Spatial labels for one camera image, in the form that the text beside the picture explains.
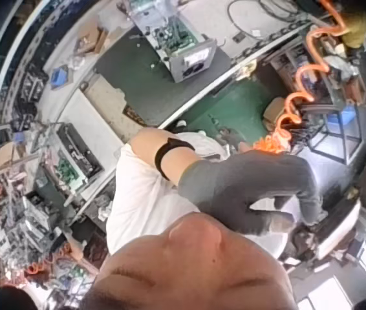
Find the green floor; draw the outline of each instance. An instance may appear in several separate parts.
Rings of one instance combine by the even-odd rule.
[[[260,82],[245,79],[230,85],[216,98],[206,96],[181,119],[187,121],[190,131],[205,130],[214,138],[218,131],[212,123],[213,117],[220,126],[237,130],[252,144],[268,133],[262,124],[262,115],[272,99]]]

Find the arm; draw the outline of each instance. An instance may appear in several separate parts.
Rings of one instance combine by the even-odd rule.
[[[129,144],[133,152],[148,165],[156,168],[155,156],[161,146],[167,143],[168,138],[178,139],[174,134],[160,129],[144,128]],[[196,153],[187,147],[178,147],[170,150],[162,160],[162,170],[170,181],[178,185],[183,172],[196,161],[201,160]]]

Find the black strap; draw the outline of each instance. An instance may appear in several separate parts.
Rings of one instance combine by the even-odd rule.
[[[162,160],[164,155],[166,155],[170,150],[173,150],[177,147],[188,147],[191,150],[195,150],[195,148],[192,146],[192,144],[182,141],[175,138],[168,138],[167,143],[163,144],[162,147],[159,148],[159,150],[156,153],[155,157],[155,165],[159,173],[168,180],[169,178],[164,174],[162,170]]]

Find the metal frame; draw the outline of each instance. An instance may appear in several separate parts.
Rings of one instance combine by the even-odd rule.
[[[354,105],[354,110],[356,112],[356,122],[357,122],[357,128],[358,128],[358,136],[349,136],[345,133],[345,126],[343,124],[343,118],[341,115],[340,110],[331,110],[329,108],[326,109],[324,105],[312,105],[310,107],[303,108],[303,111],[313,113],[313,114],[322,114],[324,119],[324,125],[322,128],[325,127],[325,131],[322,131],[320,133],[323,134],[323,137],[315,144],[313,145],[311,140],[308,140],[308,148],[311,150],[311,152],[315,154],[319,154],[321,156],[324,156],[326,158],[329,158],[331,160],[337,161],[339,163],[342,163],[344,165],[348,165],[355,157],[357,152],[360,149],[360,146],[363,142],[362,140],[362,133],[361,133],[361,123],[360,123],[360,114],[358,112],[357,105]],[[339,134],[333,133],[328,128],[328,120],[327,120],[327,114],[335,114],[338,118],[338,126],[339,126]],[[329,153],[323,152],[321,150],[317,150],[317,147],[327,138],[327,137],[335,137],[335,138],[341,138],[342,146],[343,146],[343,157],[340,158],[335,155],[331,155]],[[356,142],[356,146],[353,148],[352,151],[347,150],[347,140]]]

